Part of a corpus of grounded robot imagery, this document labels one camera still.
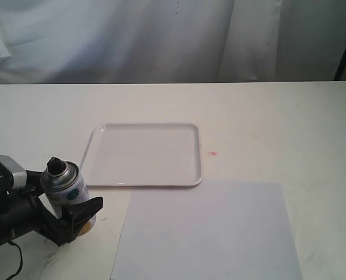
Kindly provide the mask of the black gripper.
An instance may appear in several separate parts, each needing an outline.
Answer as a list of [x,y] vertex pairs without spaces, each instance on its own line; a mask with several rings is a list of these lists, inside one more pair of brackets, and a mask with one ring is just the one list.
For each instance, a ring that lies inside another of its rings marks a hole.
[[74,241],[90,220],[102,209],[103,198],[94,197],[88,201],[61,208],[61,218],[55,216],[41,203],[38,196],[43,194],[41,176],[43,172],[27,170],[23,192],[0,192],[0,246],[20,236],[35,231],[61,246]]

